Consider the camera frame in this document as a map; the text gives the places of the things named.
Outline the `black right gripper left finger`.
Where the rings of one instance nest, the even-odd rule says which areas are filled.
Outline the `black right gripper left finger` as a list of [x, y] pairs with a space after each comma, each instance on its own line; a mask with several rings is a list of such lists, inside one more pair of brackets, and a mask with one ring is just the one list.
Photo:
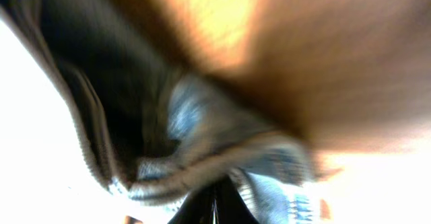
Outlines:
[[214, 184], [190, 194], [186, 197], [180, 210], [168, 224], [212, 224]]

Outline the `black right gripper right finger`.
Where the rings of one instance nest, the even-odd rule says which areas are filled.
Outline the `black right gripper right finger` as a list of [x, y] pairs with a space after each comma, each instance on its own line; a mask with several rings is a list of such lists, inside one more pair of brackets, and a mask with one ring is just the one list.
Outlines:
[[215, 184], [214, 215], [217, 224], [258, 224], [230, 178]]

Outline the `light blue denim jeans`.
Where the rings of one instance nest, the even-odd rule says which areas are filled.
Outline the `light blue denim jeans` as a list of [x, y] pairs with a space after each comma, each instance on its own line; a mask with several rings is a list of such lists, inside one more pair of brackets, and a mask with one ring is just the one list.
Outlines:
[[230, 178], [258, 223], [317, 223], [298, 140], [172, 63], [113, 0], [1, 0], [71, 111], [77, 154], [136, 219], [168, 223], [186, 197]]

